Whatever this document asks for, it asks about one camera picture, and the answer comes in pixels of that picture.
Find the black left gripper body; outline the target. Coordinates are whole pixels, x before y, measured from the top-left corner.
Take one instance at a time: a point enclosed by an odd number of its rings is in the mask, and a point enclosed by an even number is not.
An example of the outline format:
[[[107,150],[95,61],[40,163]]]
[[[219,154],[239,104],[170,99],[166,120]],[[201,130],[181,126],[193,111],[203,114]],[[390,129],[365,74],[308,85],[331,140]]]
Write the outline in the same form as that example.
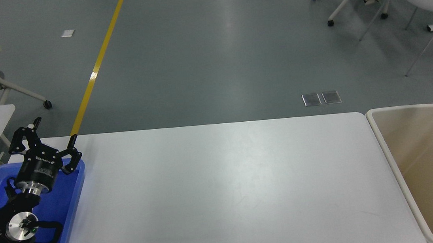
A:
[[[29,150],[15,178],[15,186],[23,189],[27,183],[35,182],[46,187],[46,190],[52,190],[62,165],[57,149]]]

